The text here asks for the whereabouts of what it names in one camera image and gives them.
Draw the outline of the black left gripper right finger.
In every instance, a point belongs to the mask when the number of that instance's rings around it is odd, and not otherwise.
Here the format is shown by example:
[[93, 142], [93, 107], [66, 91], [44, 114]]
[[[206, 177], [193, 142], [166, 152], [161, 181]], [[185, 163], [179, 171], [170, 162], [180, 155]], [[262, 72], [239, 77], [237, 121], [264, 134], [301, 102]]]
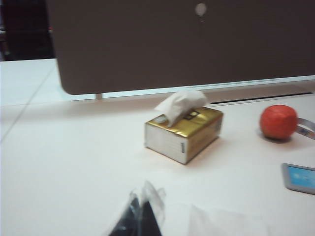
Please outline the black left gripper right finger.
[[145, 181], [141, 191], [140, 235], [161, 236], [161, 226], [165, 221], [165, 190], [155, 189]]

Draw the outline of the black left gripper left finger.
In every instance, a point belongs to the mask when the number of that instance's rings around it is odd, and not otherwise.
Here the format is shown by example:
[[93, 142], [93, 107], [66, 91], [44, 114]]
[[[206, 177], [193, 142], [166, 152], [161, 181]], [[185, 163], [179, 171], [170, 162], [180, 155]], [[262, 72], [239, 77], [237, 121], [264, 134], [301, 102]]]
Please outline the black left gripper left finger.
[[126, 207], [109, 236], [137, 236], [141, 205], [138, 195], [131, 192]]

